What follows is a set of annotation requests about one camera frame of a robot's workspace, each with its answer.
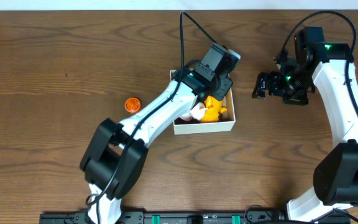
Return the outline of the orange lattice ball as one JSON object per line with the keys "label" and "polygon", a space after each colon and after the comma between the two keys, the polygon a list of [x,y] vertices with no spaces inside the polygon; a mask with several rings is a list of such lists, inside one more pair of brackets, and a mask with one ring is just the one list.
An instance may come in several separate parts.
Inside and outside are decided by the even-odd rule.
{"label": "orange lattice ball", "polygon": [[136,97],[130,97],[124,103],[124,107],[126,111],[131,114],[138,113],[141,109],[141,106],[142,106],[141,101]]}

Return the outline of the white cardboard box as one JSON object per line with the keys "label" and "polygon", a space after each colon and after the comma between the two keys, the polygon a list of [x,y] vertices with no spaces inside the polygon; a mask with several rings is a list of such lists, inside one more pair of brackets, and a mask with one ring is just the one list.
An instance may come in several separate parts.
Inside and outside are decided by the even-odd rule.
{"label": "white cardboard box", "polygon": [[236,122],[232,89],[223,99],[223,106],[227,108],[227,111],[222,114],[223,120],[217,123],[198,123],[196,120],[184,121],[180,118],[176,119],[173,122],[175,135],[231,131]]}

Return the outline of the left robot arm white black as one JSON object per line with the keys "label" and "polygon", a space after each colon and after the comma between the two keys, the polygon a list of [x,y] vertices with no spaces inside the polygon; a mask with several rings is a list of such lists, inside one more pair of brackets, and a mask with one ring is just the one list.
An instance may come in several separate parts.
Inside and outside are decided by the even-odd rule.
{"label": "left robot arm white black", "polygon": [[86,223],[116,223],[121,200],[142,172],[149,146],[176,119],[198,102],[198,95],[223,100],[232,86],[227,73],[211,80],[192,70],[173,70],[171,82],[149,105],[122,121],[105,119],[97,128],[80,162],[94,200]]}

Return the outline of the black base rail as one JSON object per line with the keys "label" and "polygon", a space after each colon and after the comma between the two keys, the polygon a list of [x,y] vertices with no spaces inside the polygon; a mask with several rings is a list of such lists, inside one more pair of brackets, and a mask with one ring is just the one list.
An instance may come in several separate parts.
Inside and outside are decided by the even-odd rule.
{"label": "black base rail", "polygon": [[[259,224],[295,223],[283,212],[255,208],[245,212],[224,213],[152,213],[126,211],[118,218],[117,224]],[[44,213],[40,224],[87,224],[93,221],[85,210],[70,213]]]}

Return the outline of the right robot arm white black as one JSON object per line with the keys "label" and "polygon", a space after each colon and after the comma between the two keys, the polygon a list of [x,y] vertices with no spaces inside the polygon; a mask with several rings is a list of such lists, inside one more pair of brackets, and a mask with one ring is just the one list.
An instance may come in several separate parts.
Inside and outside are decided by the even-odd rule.
{"label": "right robot arm white black", "polygon": [[296,45],[296,56],[276,60],[277,72],[258,74],[253,98],[280,96],[307,105],[318,90],[328,116],[332,151],[318,164],[313,186],[286,204],[288,222],[318,223],[358,206],[358,84],[351,48],[322,40]]}

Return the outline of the yellow rubber duck toy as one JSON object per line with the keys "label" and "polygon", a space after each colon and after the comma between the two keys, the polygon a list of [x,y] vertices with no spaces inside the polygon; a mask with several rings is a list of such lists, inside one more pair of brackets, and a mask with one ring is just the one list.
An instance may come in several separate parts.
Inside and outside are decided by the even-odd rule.
{"label": "yellow rubber duck toy", "polygon": [[206,108],[205,114],[200,120],[201,123],[216,123],[222,118],[222,115],[227,111],[227,108],[223,106],[223,102],[215,99],[212,96],[208,96],[204,101]]}

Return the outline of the pink white snail toy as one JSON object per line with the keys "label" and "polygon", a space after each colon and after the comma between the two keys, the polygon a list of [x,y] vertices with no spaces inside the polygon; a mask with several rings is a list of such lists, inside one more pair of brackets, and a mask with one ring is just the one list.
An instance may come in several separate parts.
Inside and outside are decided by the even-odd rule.
{"label": "pink white snail toy", "polygon": [[195,106],[187,113],[180,116],[180,119],[184,121],[191,121],[192,119],[195,119],[197,121],[200,121],[206,114],[206,111],[208,109],[212,109],[213,105],[211,106],[205,106],[204,103],[199,102],[195,104]]}

